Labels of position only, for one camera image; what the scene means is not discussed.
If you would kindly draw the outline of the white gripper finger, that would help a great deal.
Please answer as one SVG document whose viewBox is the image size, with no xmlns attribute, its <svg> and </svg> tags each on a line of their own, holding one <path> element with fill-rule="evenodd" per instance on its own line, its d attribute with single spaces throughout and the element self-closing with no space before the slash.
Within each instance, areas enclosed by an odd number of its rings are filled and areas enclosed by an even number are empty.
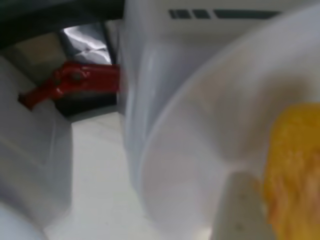
<svg viewBox="0 0 320 240">
<path fill-rule="evenodd" d="M 256 179 L 245 172 L 230 175 L 219 202 L 213 240 L 274 240 Z"/>
</svg>

